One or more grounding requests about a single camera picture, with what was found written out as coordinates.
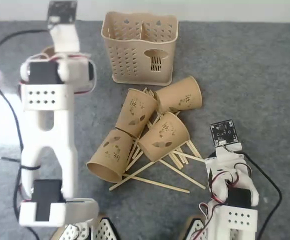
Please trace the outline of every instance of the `plastic basket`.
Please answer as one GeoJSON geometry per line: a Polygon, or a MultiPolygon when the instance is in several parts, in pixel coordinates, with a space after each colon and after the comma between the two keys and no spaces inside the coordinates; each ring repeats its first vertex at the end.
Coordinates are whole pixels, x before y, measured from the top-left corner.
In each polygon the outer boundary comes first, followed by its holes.
{"type": "Polygon", "coordinates": [[[109,12],[101,35],[115,82],[159,86],[171,83],[178,37],[176,17],[109,12]]]}

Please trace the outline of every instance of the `brown paper cup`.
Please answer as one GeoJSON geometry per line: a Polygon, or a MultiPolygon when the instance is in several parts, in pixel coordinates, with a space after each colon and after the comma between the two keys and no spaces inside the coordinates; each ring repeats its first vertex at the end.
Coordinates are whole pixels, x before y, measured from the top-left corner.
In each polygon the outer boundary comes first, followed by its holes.
{"type": "Polygon", "coordinates": [[[155,98],[160,113],[200,108],[203,102],[198,83],[192,76],[156,91],[155,98]]]}
{"type": "Polygon", "coordinates": [[[99,178],[118,183],[125,172],[128,155],[133,140],[130,135],[120,130],[112,130],[86,164],[87,168],[99,178]]]}
{"type": "Polygon", "coordinates": [[[157,101],[153,97],[131,88],[128,90],[115,127],[137,138],[156,107],[157,101]]]}
{"type": "Polygon", "coordinates": [[[155,162],[189,139],[186,126],[176,115],[166,112],[139,140],[138,144],[147,158],[155,162]]]}

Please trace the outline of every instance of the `white robot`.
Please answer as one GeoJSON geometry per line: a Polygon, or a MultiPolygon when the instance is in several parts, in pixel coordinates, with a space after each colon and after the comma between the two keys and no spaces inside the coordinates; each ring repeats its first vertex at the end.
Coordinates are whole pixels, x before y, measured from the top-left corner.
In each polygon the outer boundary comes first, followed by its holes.
{"type": "Polygon", "coordinates": [[[21,154],[21,183],[30,198],[20,204],[19,223],[26,227],[68,225],[66,239],[94,239],[98,204],[92,198],[76,198],[77,150],[74,144],[74,95],[90,92],[96,85],[95,64],[80,53],[75,29],[77,1],[51,1],[48,27],[54,43],[53,56],[28,58],[20,68],[21,101],[26,130],[21,154]],[[44,125],[44,111],[53,111],[53,128],[44,125]],[[39,179],[43,147],[54,150],[62,179],[39,179]]]}
{"type": "Polygon", "coordinates": [[[251,209],[259,202],[259,194],[251,180],[242,145],[238,142],[232,120],[211,125],[216,146],[215,156],[206,159],[212,200],[201,203],[207,212],[205,222],[192,221],[185,240],[255,240],[258,211],[251,209]]]}

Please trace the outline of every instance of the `circuit board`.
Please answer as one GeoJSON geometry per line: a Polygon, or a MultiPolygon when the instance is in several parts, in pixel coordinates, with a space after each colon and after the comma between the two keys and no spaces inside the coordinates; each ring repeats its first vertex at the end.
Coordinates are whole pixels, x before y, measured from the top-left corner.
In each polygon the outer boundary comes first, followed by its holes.
{"type": "Polygon", "coordinates": [[[215,147],[238,142],[233,120],[221,121],[210,125],[215,147]]]}
{"type": "Polygon", "coordinates": [[[50,1],[48,24],[74,24],[76,20],[77,1],[50,1]]]}

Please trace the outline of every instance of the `white wall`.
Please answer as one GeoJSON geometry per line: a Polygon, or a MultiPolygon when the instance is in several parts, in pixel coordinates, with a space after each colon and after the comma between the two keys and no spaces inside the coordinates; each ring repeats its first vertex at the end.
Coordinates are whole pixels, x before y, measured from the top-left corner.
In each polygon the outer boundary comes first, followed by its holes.
{"type": "MultiPolygon", "coordinates": [[[[0,21],[45,20],[49,0],[0,0],[0,21]]],[[[78,0],[77,18],[106,12],[173,14],[187,21],[290,23],[290,0],[78,0]]]]}

